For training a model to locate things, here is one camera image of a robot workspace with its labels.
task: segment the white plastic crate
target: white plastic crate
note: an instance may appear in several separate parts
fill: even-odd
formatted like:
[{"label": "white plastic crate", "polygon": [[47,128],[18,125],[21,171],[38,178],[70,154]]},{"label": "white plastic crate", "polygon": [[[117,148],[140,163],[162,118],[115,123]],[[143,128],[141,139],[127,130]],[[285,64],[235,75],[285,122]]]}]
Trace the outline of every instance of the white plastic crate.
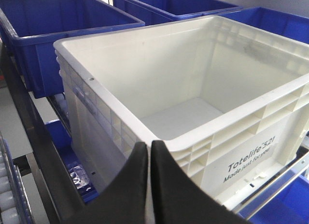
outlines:
[{"label": "white plastic crate", "polygon": [[135,142],[163,139],[232,208],[294,159],[309,127],[309,46],[235,21],[208,16],[54,46],[74,149],[99,190]]}]

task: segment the white wall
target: white wall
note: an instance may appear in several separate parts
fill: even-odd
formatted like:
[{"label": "white wall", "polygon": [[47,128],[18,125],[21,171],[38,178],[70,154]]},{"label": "white wall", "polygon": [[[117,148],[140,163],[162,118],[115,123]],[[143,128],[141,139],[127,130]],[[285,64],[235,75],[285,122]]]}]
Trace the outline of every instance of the white wall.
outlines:
[{"label": "white wall", "polygon": [[309,17],[309,0],[222,0],[243,7],[266,7]]}]

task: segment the blue plastic crate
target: blue plastic crate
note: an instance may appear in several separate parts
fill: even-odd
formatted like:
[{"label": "blue plastic crate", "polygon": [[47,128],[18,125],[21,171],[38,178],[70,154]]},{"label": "blue plastic crate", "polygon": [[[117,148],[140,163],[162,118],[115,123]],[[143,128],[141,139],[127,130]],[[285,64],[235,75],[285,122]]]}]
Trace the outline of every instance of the blue plastic crate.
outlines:
[{"label": "blue plastic crate", "polygon": [[[57,148],[57,151],[66,165],[69,173],[72,174],[74,168],[78,168],[80,171],[82,169],[81,163],[71,148],[71,138],[68,135],[67,131],[63,127],[62,123],[57,121],[51,121],[46,124],[46,128],[49,131],[53,143]],[[83,197],[84,202],[89,202],[98,196],[96,189],[92,183],[89,183],[78,189],[78,192]]]},{"label": "blue plastic crate", "polygon": [[113,0],[113,4],[147,26],[239,9],[219,0]]},{"label": "blue plastic crate", "polygon": [[253,224],[308,224],[308,202],[309,181],[299,176],[250,221]]},{"label": "blue plastic crate", "polygon": [[267,8],[247,8],[218,14],[296,41],[309,43],[309,18]]},{"label": "blue plastic crate", "polygon": [[2,37],[35,98],[63,92],[54,41],[145,25],[100,0],[0,0],[0,8]]}]

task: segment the crate floor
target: crate floor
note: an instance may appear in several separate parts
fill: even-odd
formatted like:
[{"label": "crate floor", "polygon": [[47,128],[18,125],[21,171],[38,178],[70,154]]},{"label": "crate floor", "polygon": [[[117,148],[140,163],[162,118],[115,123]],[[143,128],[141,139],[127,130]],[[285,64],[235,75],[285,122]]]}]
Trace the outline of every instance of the crate floor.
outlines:
[{"label": "crate floor", "polygon": [[160,139],[171,140],[223,113],[201,98],[193,98],[159,111],[141,121]]}]

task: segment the crate handle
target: crate handle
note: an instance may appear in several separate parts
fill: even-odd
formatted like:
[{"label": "crate handle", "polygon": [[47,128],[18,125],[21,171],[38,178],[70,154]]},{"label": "crate handle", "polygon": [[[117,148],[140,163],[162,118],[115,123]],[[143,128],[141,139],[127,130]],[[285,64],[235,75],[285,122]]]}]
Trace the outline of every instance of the crate handle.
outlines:
[{"label": "crate handle", "polygon": [[79,87],[74,87],[73,89],[74,94],[77,96],[77,98],[84,104],[84,106],[89,110],[89,112],[92,115],[96,115],[96,107],[93,105],[93,103],[90,101],[90,99],[87,98],[85,93],[79,88]]}]

